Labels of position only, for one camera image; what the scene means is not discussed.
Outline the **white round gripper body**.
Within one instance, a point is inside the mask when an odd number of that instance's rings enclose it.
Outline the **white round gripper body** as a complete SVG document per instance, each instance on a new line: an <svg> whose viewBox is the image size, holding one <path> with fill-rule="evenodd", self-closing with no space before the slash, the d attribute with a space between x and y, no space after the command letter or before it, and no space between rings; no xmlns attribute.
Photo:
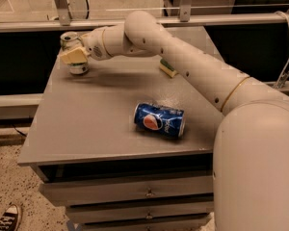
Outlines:
<svg viewBox="0 0 289 231"><path fill-rule="evenodd" d="M106 60L107 51L103 42L104 28L97 28L81 36L84 47L95 60Z"/></svg>

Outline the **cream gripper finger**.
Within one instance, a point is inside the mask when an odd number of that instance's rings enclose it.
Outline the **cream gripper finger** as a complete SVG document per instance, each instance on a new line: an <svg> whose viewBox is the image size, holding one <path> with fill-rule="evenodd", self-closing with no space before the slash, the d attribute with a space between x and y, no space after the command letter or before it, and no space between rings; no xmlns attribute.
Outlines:
<svg viewBox="0 0 289 231"><path fill-rule="evenodd" d="M89 55L84 47L79 46L63 51L60 58L65 64L82 64L88 61Z"/></svg>

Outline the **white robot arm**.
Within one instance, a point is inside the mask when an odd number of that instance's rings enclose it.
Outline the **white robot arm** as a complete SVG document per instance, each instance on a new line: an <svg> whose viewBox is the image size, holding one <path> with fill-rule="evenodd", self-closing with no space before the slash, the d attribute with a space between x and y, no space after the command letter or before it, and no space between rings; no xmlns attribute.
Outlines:
<svg viewBox="0 0 289 231"><path fill-rule="evenodd" d="M95 29L61 54L67 64L159 55L224 118L213 149L216 231L289 231L289 96L169 33L143 11Z"/></svg>

